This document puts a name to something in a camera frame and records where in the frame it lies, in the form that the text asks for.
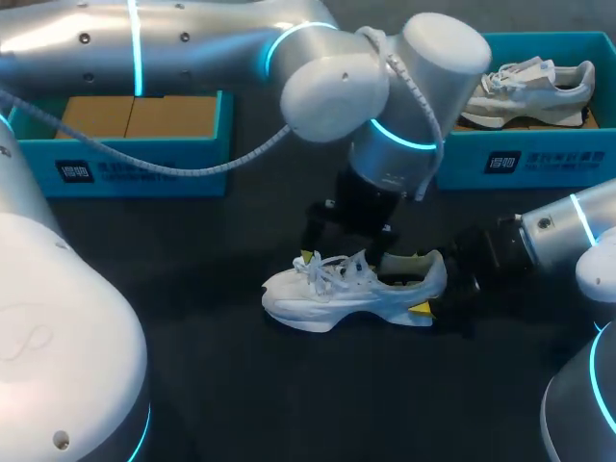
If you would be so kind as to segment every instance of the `shoe sole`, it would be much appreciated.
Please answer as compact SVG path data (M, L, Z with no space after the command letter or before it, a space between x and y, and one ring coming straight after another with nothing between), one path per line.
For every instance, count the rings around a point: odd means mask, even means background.
M400 309L400 308L385 308L385 309L366 308L366 309L361 309L361 310L352 309L352 310L347 310L347 311L342 311L343 309L340 309L340 311L336 313L333 313L333 312L327 313L319 317L313 317L310 320L306 320L306 319L303 320L300 317L291 320L291 319L283 318L277 315L273 310L269 308L269 305L270 304L267 301L263 300L263 307L265 308L266 313L268 313L268 315L270 315L272 318L274 318L278 322L288 325L289 327L292 327L293 329L304 330L306 332L316 332L316 333L329 332L331 329L333 329L336 326L336 324L338 324L338 322L346 318L348 315L352 313L358 313L358 312L373 313L374 315L379 316L386 322L397 324L397 325L404 325L407 327L431 327L432 326L432 318L414 315L414 314L409 313L407 309Z
M474 115L462 113L462 117L479 128L488 128L491 130L500 130L511 120L520 117L530 117L539 120L548 125L560 127L581 127L586 120L586 116L582 111L575 112L559 112L559 111L536 111L532 114L512 115L510 117L488 117L485 115Z

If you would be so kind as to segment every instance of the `gray sneaker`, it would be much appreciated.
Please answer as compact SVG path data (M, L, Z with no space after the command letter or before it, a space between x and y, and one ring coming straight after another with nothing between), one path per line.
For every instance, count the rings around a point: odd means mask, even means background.
M462 117L472 124L500 129L516 117L532 117L550 125L579 127L582 110L595 89L595 67L556 67L539 57L502 65L484 75Z

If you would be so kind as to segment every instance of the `metal screw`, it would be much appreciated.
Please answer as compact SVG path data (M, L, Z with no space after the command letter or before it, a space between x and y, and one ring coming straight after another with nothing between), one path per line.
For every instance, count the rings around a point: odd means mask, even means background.
M539 226L541 229L549 228L550 226L552 226L552 220L549 218L541 218L537 222L537 226Z

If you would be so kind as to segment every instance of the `shoe box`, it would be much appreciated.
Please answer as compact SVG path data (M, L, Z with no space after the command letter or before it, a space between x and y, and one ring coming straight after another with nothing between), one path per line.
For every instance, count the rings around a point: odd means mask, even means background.
M233 101L203 96L79 96L36 101L70 127L129 156L177 168L229 159ZM224 173L167 176L121 162L13 109L9 124L47 197L222 196Z
M595 65L595 93L578 128L515 119L499 131L456 126L437 174L441 190L590 187L616 177L616 47L601 32L486 34L491 71L535 56Z

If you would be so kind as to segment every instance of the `white sneaker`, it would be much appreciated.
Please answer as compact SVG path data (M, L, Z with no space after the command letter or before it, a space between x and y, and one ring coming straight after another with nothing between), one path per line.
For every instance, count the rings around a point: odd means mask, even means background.
M556 67L536 57L505 64L484 75L462 117L485 128L499 129L513 118L532 117L550 125L579 127L582 109L595 89L595 67Z
M439 296L447 286L447 270L438 251L424 257L383 257L379 275L423 279L406 286L379 281L364 250L350 258L324 260L315 252L310 263L299 257L293 264L294 269L279 272L264 284L263 306L275 320L309 332L327 332L358 311L395 324L428 327L432 318L411 313L409 308Z

